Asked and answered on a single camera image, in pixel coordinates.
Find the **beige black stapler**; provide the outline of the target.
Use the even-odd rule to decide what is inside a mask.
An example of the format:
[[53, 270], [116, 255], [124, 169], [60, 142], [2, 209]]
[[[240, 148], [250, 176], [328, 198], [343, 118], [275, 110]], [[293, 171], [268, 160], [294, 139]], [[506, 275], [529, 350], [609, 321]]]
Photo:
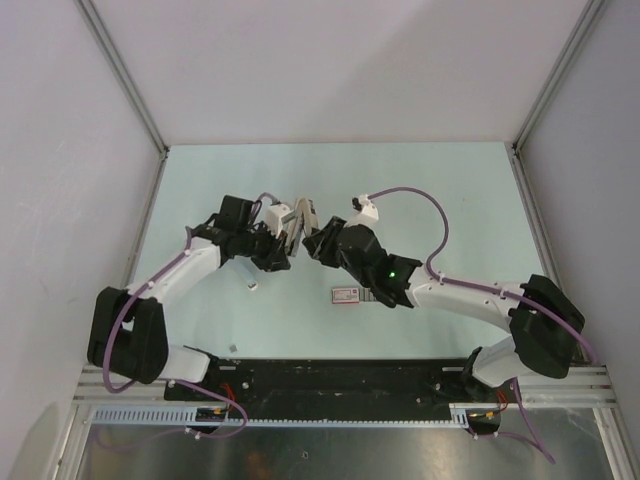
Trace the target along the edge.
[[307, 197], [296, 199], [293, 219], [287, 224], [285, 251], [289, 257], [297, 255], [301, 240], [319, 229], [318, 217], [313, 200]]

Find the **red white staple box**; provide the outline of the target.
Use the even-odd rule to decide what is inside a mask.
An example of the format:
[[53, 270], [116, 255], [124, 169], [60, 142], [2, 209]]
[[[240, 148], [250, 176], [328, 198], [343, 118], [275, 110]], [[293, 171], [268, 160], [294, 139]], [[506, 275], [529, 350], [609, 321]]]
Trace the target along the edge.
[[336, 287], [331, 289], [333, 304], [360, 304], [376, 302], [375, 297], [368, 288], [363, 287]]

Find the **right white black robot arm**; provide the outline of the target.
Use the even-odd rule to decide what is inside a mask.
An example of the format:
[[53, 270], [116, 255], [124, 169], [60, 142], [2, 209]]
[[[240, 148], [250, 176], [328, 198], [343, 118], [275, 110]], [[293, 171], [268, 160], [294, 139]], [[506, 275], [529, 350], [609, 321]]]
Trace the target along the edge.
[[463, 393], [484, 401], [505, 381], [527, 373], [563, 379], [585, 319], [549, 278], [533, 274], [517, 284], [480, 285], [433, 273], [419, 260], [388, 253], [373, 230], [334, 217], [302, 241], [322, 265], [347, 271], [389, 307], [435, 308], [486, 322], [507, 333], [476, 348], [461, 376]]

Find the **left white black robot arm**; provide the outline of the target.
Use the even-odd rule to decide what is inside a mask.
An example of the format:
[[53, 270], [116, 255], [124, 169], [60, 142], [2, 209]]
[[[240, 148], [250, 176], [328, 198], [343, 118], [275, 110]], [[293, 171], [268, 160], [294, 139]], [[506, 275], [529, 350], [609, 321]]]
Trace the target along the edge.
[[261, 271], [290, 269], [303, 235], [317, 226], [311, 200], [292, 205], [274, 200], [265, 205], [227, 195], [218, 211], [186, 230], [186, 241], [175, 258], [149, 279], [118, 289], [107, 287], [96, 298], [87, 360], [102, 369], [104, 383], [119, 392], [108, 376], [131, 383], [158, 379], [186, 381], [197, 398], [214, 397], [221, 376], [209, 368], [211, 357], [187, 346], [171, 344], [166, 310], [192, 287], [228, 261], [248, 258]]

